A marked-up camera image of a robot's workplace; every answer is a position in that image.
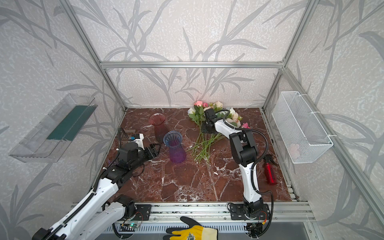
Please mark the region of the purple glass vase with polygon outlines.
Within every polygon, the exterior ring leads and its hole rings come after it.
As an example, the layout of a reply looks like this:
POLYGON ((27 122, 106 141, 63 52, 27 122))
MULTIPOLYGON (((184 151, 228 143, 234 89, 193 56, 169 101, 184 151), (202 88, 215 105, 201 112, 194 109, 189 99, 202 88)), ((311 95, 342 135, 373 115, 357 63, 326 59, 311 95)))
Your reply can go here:
POLYGON ((172 163, 179 164, 186 160, 187 154, 183 148, 183 136, 177 131, 170 131, 164 136, 164 144, 169 149, 169 158, 172 163))

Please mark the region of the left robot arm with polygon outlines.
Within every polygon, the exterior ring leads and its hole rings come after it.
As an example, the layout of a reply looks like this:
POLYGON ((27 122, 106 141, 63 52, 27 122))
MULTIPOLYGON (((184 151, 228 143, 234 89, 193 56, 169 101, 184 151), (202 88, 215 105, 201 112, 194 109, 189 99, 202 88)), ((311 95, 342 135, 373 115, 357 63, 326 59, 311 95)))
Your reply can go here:
POLYGON ((133 177, 137 168, 144 168, 145 162, 158 157, 161 147, 161 144, 150 144, 144 148, 141 140, 123 145, 76 207, 49 229, 39 229, 32 238, 94 240, 115 222, 134 218, 138 211, 132 198, 120 195, 112 203, 108 200, 133 177))

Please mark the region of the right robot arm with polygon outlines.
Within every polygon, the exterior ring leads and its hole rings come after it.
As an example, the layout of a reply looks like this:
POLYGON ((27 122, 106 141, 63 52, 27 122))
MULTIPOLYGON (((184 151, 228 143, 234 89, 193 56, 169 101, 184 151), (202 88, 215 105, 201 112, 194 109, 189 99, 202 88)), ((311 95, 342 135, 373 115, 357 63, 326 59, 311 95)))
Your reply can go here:
POLYGON ((239 165, 243 181, 243 211, 247 218, 255 219, 260 213, 266 215, 266 220, 272 217, 273 207, 264 203, 263 195, 271 195, 271 191, 261 192, 257 181, 257 164, 267 155, 269 142, 260 131, 240 128, 230 124, 226 120, 229 110, 215 111, 204 110, 205 120, 202 123, 202 132, 205 134, 221 134, 230 142, 233 160, 239 165), (261 156, 253 136, 254 133, 261 135, 266 142, 266 149, 261 156))

